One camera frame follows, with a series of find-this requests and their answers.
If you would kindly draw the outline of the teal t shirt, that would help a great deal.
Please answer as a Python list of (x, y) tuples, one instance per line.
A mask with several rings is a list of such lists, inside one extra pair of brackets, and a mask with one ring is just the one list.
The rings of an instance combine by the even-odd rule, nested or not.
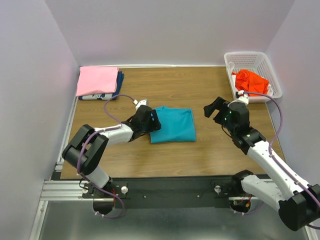
[(156, 107), (160, 130), (150, 133), (150, 143), (195, 142), (196, 129), (191, 108)]

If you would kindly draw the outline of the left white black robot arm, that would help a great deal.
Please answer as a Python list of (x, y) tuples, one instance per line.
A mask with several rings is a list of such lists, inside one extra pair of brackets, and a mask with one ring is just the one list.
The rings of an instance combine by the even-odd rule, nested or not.
[(143, 104), (136, 108), (133, 116), (118, 125), (106, 128), (83, 125), (64, 148), (62, 158), (94, 185), (93, 191), (99, 197), (104, 198), (110, 194), (112, 184), (112, 178), (99, 166), (105, 149), (160, 129), (156, 110)]

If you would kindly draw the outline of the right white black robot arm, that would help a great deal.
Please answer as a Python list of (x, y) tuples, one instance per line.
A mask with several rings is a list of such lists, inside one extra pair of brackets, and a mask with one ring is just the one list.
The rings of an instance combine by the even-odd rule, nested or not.
[(273, 150), (272, 144), (251, 126), (248, 103), (248, 94), (242, 91), (231, 102), (217, 97), (203, 108), (207, 118), (218, 111), (214, 122), (227, 130), (233, 144), (258, 163), (273, 181), (266, 183), (251, 171), (243, 170), (233, 175), (230, 191), (236, 196), (247, 193), (259, 198), (277, 211), (292, 231), (305, 226), (314, 229), (312, 222), (320, 218), (320, 186), (311, 185), (295, 173)]

